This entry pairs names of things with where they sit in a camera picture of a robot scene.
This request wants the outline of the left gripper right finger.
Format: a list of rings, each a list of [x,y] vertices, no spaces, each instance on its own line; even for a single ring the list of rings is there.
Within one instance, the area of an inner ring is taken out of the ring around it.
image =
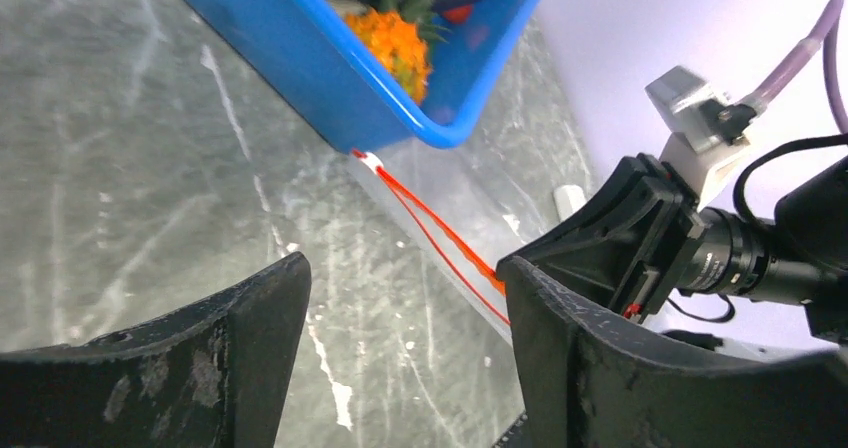
[[[843,447],[847,354],[771,363],[634,324],[528,261],[501,261],[535,447]]]

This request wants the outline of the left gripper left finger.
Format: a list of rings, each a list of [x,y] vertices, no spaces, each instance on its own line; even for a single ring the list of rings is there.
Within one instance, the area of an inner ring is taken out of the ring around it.
[[[4,353],[5,447],[271,447],[311,291],[291,254],[90,342]]]

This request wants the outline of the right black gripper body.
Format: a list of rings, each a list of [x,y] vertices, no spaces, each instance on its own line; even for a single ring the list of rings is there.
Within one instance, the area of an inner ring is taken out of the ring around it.
[[[509,319],[561,317],[572,304],[640,322],[662,304],[706,233],[669,164],[620,160],[573,215],[503,259]]]

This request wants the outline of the clear zip bag red zipper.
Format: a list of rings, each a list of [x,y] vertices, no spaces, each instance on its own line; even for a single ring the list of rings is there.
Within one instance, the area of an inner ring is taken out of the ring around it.
[[[383,163],[375,175],[354,150],[347,162],[355,180],[509,341],[496,264],[562,222],[555,188],[574,184],[585,191],[582,184],[591,175],[559,173],[540,161],[509,160],[493,152],[438,150],[415,140],[372,152]]]

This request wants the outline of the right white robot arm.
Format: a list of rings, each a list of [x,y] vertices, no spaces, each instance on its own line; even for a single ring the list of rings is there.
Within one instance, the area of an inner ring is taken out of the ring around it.
[[[669,164],[625,157],[582,208],[514,254],[634,323],[679,290],[801,306],[812,336],[846,344],[846,269],[802,248],[796,231],[697,205]]]

